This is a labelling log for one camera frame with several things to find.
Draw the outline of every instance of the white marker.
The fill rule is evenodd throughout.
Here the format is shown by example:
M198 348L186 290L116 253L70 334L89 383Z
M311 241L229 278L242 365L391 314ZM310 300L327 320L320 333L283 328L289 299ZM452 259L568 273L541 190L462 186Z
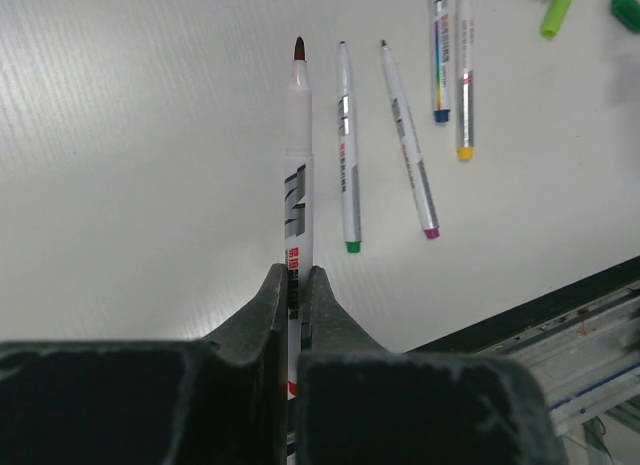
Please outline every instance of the white marker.
M431 66L433 67L433 116L436 123L449 121L451 90L449 89L449 0L430 0L433 25L431 27Z
M311 151L311 88L304 42L298 37L293 76L287 88L287 151L284 180L285 264L289 274L288 395L297 394L302 310L307 280L313 266L313 154Z
M340 139L340 188L342 190L342 231L347 252L358 253L360 229L360 186L353 78L347 44L338 45L338 136Z
M458 0L458 158L473 158L473 1Z
M420 224L427 238L433 239L440 236L438 217L431 198L427 172L424 169L424 161L420 152L416 128L413 125L411 109L407 102L407 96L402 88L398 67L393 61L391 49L387 42L382 40L382 67L384 78L387 82L387 91L391 101L391 111L396 122L398 137L402 145L402 154L409 174L409 182L413 190L413 199L416 202Z

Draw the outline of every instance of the blue cap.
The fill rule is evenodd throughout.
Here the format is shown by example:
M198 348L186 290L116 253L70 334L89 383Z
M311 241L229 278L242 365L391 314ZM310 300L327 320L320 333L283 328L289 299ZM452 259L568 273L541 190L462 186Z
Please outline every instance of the blue cap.
M436 119L436 123L447 123L449 121L449 110L435 110L433 117Z

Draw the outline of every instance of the yellow marker end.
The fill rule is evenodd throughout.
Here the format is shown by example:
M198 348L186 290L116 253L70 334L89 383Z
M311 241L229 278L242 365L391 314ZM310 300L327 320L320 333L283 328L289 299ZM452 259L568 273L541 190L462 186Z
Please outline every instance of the yellow marker end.
M458 159L463 161L468 161L473 158L473 148L464 147L458 149Z

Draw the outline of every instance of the green cap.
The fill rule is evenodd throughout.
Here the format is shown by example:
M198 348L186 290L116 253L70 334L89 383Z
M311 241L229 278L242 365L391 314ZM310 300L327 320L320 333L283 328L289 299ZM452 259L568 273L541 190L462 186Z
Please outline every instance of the green cap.
M611 13L632 32L640 32L640 4L637 0L611 0Z
M344 242L347 244L347 252L349 253L359 253L360 252L360 242Z
M544 17L542 27L540 27L540 35L544 38L553 38L558 34L564 17L571 6L572 0L553 0Z

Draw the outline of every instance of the white table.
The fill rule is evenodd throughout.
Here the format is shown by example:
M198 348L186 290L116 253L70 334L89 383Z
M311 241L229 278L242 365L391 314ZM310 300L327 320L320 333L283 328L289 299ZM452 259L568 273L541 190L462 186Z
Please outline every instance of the white table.
M0 0L0 339L182 338L283 255L284 89L314 86L316 263L406 350L640 254L640 38L574 0L476 0L476 157L434 125L426 0ZM413 107L420 230L379 57ZM363 251L341 234L335 51L359 105Z

